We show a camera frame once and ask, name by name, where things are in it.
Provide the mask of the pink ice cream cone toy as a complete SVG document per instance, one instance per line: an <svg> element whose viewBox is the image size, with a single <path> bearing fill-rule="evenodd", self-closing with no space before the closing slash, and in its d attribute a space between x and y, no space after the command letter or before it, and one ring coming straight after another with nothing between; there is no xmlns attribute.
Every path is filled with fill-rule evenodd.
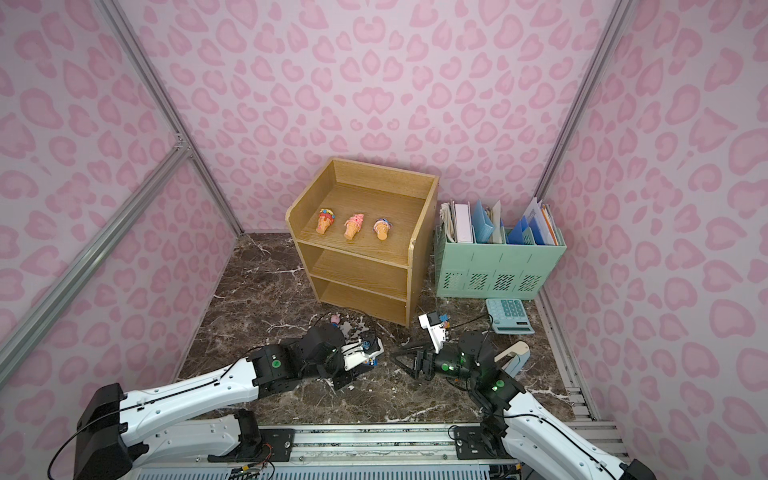
<svg viewBox="0 0 768 480"><path fill-rule="evenodd" d="M362 229L365 215L363 213L357 213L349 217L344 223L344 238L348 241L352 241L355 236Z"/></svg>

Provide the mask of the sprinkled ice cream cone toy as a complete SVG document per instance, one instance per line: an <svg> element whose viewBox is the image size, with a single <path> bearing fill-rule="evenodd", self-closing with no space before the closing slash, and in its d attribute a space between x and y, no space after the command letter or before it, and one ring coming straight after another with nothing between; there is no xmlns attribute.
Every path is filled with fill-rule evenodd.
<svg viewBox="0 0 768 480"><path fill-rule="evenodd" d="M316 232L324 235L335 222L335 214L331 209L322 208L318 214Z"/></svg>

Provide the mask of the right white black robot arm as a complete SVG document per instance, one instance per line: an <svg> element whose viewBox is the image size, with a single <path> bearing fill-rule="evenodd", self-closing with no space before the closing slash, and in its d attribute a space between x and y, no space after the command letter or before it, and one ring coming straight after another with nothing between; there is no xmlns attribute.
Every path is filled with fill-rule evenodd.
<svg viewBox="0 0 768 480"><path fill-rule="evenodd" d="M641 461L622 461L552 415L497 365L496 355L488 336L472 331L440 348L409 345L391 353L390 359L414 379L442 375L456 382L484 414L484 443L504 449L545 479L656 477Z"/></svg>

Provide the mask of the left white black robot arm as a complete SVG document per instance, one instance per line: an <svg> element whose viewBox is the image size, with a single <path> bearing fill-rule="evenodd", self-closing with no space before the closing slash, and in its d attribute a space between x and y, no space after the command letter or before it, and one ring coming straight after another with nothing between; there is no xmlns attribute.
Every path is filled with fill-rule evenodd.
<svg viewBox="0 0 768 480"><path fill-rule="evenodd" d="M335 389L373 369L384 351L368 331L348 341L332 324L300 338L254 348L234 363L154 389L99 388L77 422L74 476L118 479L150 451L148 440L168 427L219 408L294 390L305 380L328 379Z"/></svg>

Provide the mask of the white blue stapler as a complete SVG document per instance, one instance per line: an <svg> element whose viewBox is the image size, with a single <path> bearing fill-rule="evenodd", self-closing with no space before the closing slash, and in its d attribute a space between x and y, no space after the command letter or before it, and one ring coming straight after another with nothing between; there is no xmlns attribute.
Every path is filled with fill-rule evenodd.
<svg viewBox="0 0 768 480"><path fill-rule="evenodd" d="M530 359L530 347L518 341L494 357L494 362L509 376L516 377Z"/></svg>

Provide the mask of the mint green calculator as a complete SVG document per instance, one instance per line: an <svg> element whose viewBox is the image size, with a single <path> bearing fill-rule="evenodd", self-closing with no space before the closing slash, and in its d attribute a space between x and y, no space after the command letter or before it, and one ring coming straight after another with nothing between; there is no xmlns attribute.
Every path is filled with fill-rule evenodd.
<svg viewBox="0 0 768 480"><path fill-rule="evenodd" d="M491 329L499 335L532 335L523 302L519 299L486 299Z"/></svg>

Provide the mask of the mint green file organizer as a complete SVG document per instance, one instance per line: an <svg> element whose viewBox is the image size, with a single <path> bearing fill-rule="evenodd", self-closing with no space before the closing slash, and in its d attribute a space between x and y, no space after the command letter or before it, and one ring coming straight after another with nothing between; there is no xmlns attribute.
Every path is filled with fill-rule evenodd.
<svg viewBox="0 0 768 480"><path fill-rule="evenodd" d="M443 298L532 300L565 246L455 243L435 234L436 294Z"/></svg>

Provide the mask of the wooden three-tier shelf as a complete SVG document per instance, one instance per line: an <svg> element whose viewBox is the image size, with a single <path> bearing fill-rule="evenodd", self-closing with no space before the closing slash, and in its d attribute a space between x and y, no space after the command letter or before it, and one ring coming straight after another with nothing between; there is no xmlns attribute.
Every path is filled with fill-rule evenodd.
<svg viewBox="0 0 768 480"><path fill-rule="evenodd" d="M436 175L332 158L286 212L285 218L317 299L407 326L425 280L436 219ZM318 214L335 222L316 232ZM365 215L352 241L344 223ZM391 230L377 239L374 223Z"/></svg>

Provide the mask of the papers and folders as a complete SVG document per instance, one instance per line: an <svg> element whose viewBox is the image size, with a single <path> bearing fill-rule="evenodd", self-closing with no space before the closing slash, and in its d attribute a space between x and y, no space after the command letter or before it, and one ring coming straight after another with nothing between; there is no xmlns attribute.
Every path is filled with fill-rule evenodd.
<svg viewBox="0 0 768 480"><path fill-rule="evenodd" d="M552 209L536 197L509 226L504 223L500 201L491 207L480 201L443 203L439 218L439 233L450 243L566 247Z"/></svg>

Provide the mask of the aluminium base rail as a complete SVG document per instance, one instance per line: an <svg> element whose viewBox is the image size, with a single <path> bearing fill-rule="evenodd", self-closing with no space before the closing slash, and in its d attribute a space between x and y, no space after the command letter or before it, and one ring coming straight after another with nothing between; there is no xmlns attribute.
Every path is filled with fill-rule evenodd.
<svg viewBox="0 0 768 480"><path fill-rule="evenodd" d="M130 479L618 479L627 449L610 422L578 421L565 436L482 440L477 423L263 426L257 458L214 463L239 436L233 416L187 421L146 440Z"/></svg>

